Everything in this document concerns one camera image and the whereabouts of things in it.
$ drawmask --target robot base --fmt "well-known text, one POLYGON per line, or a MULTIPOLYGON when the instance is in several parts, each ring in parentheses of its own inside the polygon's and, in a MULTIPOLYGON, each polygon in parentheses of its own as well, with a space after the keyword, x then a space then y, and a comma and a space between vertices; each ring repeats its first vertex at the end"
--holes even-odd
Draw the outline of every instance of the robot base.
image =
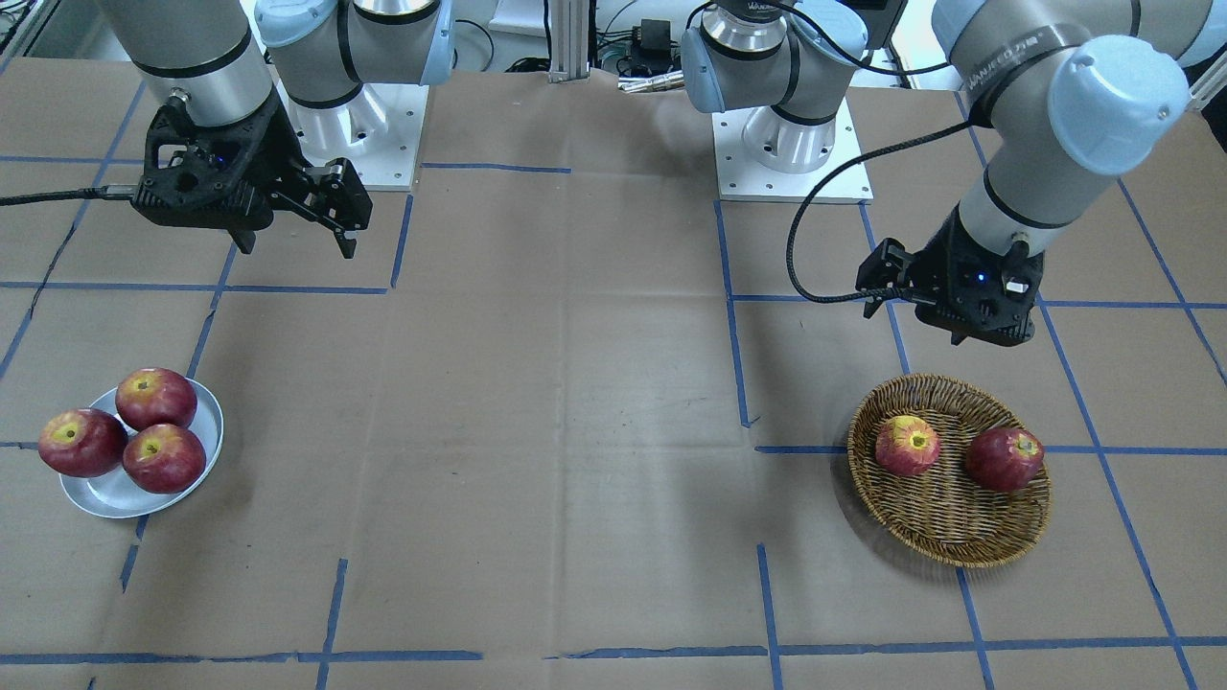
MULTIPOLYGON (((377 140, 363 141, 361 146, 325 152, 317 151, 312 141, 304 139, 303 155, 315 166, 337 156, 350 158, 363 187, 371 192, 412 192, 429 87, 412 83, 372 83, 367 87, 374 91, 385 109, 388 130, 379 133, 377 140)), ((277 90, 285 98, 281 83, 277 83, 277 90)), ((303 123, 298 122, 297 108, 288 108, 288 112, 293 126, 302 130, 303 123)))
MULTIPOLYGON (((804 174, 774 171, 755 161, 741 140, 752 108, 712 114, 715 134, 715 172, 724 201, 801 201, 831 171, 860 155, 848 103, 836 114, 836 142, 818 169, 804 174)), ((816 204, 859 204, 874 199, 865 166, 854 166, 832 179, 814 199, 816 204)))

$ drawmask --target basket rim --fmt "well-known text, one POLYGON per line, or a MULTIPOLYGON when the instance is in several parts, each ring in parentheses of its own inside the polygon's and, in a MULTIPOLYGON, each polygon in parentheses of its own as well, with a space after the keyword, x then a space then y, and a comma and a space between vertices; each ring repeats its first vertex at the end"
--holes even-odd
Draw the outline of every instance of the basket rim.
POLYGON ((869 508, 869 512, 870 512, 870 514, 874 516, 874 519, 876 519, 882 527, 885 527, 894 538, 897 538, 901 541, 903 541, 910 549, 913 549, 913 550, 915 550, 915 551, 918 551, 918 552, 920 552, 920 554, 923 554, 923 555, 925 555, 925 556, 928 556, 930 559, 934 559, 934 560, 936 560, 939 562, 942 562, 942 564, 946 564, 946 565, 951 565, 951 566, 977 567, 977 568, 979 568, 979 567, 1001 566, 1001 565, 1006 565, 1006 564, 1010 564, 1010 562, 1014 562, 1014 561, 1021 559, 1023 555, 1026 555, 1032 549, 1034 549, 1034 546, 1039 543, 1040 538, 1048 530, 1048 525, 1049 525, 1049 522, 1052 519, 1052 501, 1053 501, 1053 498, 1052 498, 1052 480, 1048 476, 1047 463, 1040 467, 1039 473, 1036 475, 1037 478, 1040 478, 1043 480, 1043 487, 1044 487, 1044 506, 1043 506, 1043 511, 1040 513, 1039 524, 1036 527, 1036 530, 1034 530, 1033 534, 1028 534, 1027 535, 1028 537, 1027 538, 1027 544, 1023 548, 1016 549, 1015 551, 1012 551, 1010 554, 1006 554, 1004 556, 996 557, 996 559, 985 559, 985 560, 968 561, 968 560, 962 560, 962 559, 952 557, 952 556, 950 556, 947 554, 934 551, 934 550, 931 550, 931 549, 929 549, 929 548, 926 548, 926 546, 924 546, 921 544, 918 544, 913 539, 913 532, 912 530, 904 529, 898 523, 898 521, 892 519, 888 516, 883 514, 882 511, 881 511, 881 508, 880 508, 880 506, 877 505, 877 502, 874 501, 870 497, 870 495, 869 495, 869 487, 866 485, 867 478, 863 475, 864 470, 861 470, 860 467, 858 467, 858 465, 859 464, 864 464, 866 462, 872 462, 872 459, 866 460, 865 458, 859 457, 859 454, 856 453, 855 431, 858 428, 858 424, 861 421, 861 417, 865 414, 866 405, 870 403, 870 400, 872 400, 875 398, 875 395, 879 395, 882 389, 885 389, 888 386, 898 384, 901 382, 910 382, 910 381, 920 382, 921 384, 944 382, 944 383, 950 383, 950 384, 957 386, 957 387, 967 390, 968 393, 972 393, 974 395, 978 395, 978 397, 983 398, 989 404, 995 405, 996 408, 1000 408, 1001 410, 1004 410, 1005 414, 1006 414, 1006 416, 1009 417, 1010 422, 1011 424, 1016 424, 1018 428, 1023 428, 1023 430, 1027 428, 1026 425, 1022 422, 1022 420, 1018 419, 1018 416, 1015 415, 1014 411, 1009 406, 1006 406, 1001 400, 999 400, 995 395, 993 395, 991 393, 988 393, 987 390, 984 390, 984 389, 982 389, 982 388, 979 388, 979 387, 977 387, 977 386, 974 386, 972 383, 962 381, 960 378, 956 378, 956 377, 952 377, 952 376, 948 376, 948 374, 931 373, 931 372, 908 372, 908 373, 904 373, 904 374, 901 374, 901 376, 896 376, 896 377, 888 378, 888 379, 879 383, 877 386, 875 386, 861 399, 861 401, 856 405, 856 410, 853 413, 852 421, 848 425, 848 444, 847 444, 847 447, 848 447, 848 464, 849 464, 850 474, 852 474, 852 478, 853 478, 853 484, 856 487, 856 494, 860 496, 861 502, 869 508))

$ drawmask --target cardboard surface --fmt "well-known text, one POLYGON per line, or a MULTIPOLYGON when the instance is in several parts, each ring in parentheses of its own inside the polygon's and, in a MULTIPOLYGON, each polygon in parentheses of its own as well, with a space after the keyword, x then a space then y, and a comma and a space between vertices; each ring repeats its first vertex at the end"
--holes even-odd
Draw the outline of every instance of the cardboard surface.
MULTIPOLYGON (((948 92, 848 102, 864 150, 962 117, 948 92)), ((130 65, 13 61, 0 193, 134 179, 155 106, 130 65)), ((426 118, 415 194, 374 195, 351 262, 291 215, 240 255, 121 204, 0 211, 5 690, 1223 676, 1227 548, 1190 528, 1225 510, 1227 156, 1195 115, 1053 246, 1016 349, 799 301, 795 206, 715 203, 683 93, 465 72, 426 118), (34 444, 140 366, 213 390, 222 454, 172 508, 94 518, 34 444), (861 506, 848 421, 908 371, 1049 444, 1021 562, 937 565, 861 506)), ((802 282, 848 292, 877 241, 923 243, 995 147, 874 161, 872 204, 807 211, 802 282)))

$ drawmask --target blue joint cap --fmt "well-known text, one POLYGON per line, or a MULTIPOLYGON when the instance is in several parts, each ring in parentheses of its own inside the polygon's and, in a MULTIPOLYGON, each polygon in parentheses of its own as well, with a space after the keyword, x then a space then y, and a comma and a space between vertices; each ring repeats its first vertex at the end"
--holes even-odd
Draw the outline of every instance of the blue joint cap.
POLYGON ((720 92, 720 81, 715 79, 715 65, 703 45, 698 27, 691 27, 682 34, 682 79, 686 81, 686 95, 696 110, 723 113, 728 109, 724 93, 720 92))
POLYGON ((1082 44, 1053 75, 1048 117, 1061 147, 1107 177, 1134 169, 1189 104, 1175 59, 1128 36, 1082 44))
POLYGON ((434 38, 426 52, 422 66, 422 86, 434 86, 452 77, 452 0, 439 0, 434 16, 434 38))
POLYGON ((933 34, 937 37, 937 43, 950 58, 955 49, 955 43, 963 34, 967 25, 972 23, 972 17, 980 11, 987 0, 937 0, 933 6, 933 34))
POLYGON ((336 0, 259 0, 255 26, 269 48, 282 48, 302 39, 328 21, 336 0))
POLYGON ((1180 66, 1188 68, 1209 60, 1227 43, 1227 0, 1215 0, 1206 15, 1206 23, 1193 39, 1189 49, 1180 55, 1180 66))
MULTIPOLYGON (((795 7, 814 20, 814 23, 821 26, 822 31, 827 32, 831 41, 843 49, 844 53, 858 59, 865 56, 865 45, 869 44, 869 29, 865 28, 865 21, 854 10, 847 5, 836 2, 836 0, 799 1, 795 7)), ((788 18, 796 33, 812 43, 823 55, 839 64, 853 66, 852 63, 827 44, 810 25, 791 15, 788 18)))

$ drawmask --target metal base plate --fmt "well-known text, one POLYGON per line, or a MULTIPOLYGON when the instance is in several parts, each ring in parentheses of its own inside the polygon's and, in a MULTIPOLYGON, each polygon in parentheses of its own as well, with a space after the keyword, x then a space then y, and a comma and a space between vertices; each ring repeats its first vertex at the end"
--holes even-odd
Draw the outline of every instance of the metal base plate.
MULTIPOLYGON (((812 173, 788 174, 773 171, 755 161, 741 141, 741 130, 752 108, 714 113, 715 173, 720 199, 725 201, 801 201, 831 171, 860 155, 860 142, 848 112, 848 102, 839 104, 836 115, 836 144, 831 157, 812 173)), ((869 173, 864 165, 854 166, 832 179, 814 199, 816 204, 858 204, 874 199, 869 173)))
POLYGON ((379 141, 372 141, 366 153, 348 156, 342 152, 317 157, 304 151, 307 160, 321 166, 331 158, 344 156, 353 162, 362 184, 368 190, 412 192, 429 87, 413 83, 373 83, 371 88, 388 109, 388 133, 379 141))

